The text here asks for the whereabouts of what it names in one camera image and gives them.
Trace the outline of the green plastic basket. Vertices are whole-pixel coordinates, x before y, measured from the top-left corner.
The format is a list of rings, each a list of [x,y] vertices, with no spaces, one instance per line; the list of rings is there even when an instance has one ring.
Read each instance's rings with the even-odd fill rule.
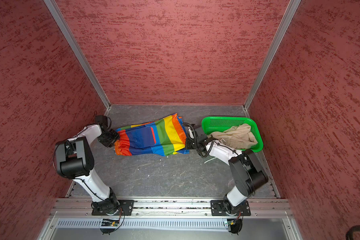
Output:
[[[240,126],[247,124],[251,127],[251,132],[254,134],[258,143],[251,147],[251,150],[258,153],[263,150],[264,143],[256,122],[246,117],[206,117],[202,120],[202,129],[206,135],[212,132],[223,132],[233,126]]]

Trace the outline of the rainbow striped shorts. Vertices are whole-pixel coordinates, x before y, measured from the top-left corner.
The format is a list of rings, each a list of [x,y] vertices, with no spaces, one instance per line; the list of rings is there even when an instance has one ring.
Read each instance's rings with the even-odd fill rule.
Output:
[[[183,119],[177,113],[153,122],[125,126],[116,132],[120,136],[114,143],[118,156],[156,154],[165,157],[189,153]]]

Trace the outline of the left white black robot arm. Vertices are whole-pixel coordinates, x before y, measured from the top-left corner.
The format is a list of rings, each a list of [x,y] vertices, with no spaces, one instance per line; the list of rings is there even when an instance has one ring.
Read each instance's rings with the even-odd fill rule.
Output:
[[[119,138],[114,130],[94,124],[84,127],[77,135],[56,143],[53,164],[57,174],[73,180],[90,195],[93,215],[115,216],[122,213],[114,191],[101,180],[95,170],[95,158],[91,150],[91,144],[95,140],[110,147]]]

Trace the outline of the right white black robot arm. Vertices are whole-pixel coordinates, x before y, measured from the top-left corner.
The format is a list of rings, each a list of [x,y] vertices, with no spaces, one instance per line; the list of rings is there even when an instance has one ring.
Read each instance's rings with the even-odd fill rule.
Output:
[[[231,216],[245,212],[247,199],[269,181],[256,154],[252,150],[237,150],[216,138],[209,138],[202,128],[195,129],[188,123],[184,123],[183,127],[186,130],[187,150],[195,150],[202,158],[212,156],[230,167],[235,185],[222,201],[212,202],[213,210],[224,211]]]

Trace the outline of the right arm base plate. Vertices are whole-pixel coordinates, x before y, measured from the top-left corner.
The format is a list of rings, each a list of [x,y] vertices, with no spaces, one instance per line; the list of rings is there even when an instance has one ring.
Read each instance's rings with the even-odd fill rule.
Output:
[[[248,201],[243,201],[236,207],[231,206],[228,200],[211,200],[212,216],[251,216],[251,210]]]

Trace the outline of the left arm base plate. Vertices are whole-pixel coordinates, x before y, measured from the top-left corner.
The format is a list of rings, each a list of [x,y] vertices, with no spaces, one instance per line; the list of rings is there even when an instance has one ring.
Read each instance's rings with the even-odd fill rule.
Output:
[[[134,200],[116,200],[115,203],[110,201],[92,202],[92,216],[130,216],[134,203]]]

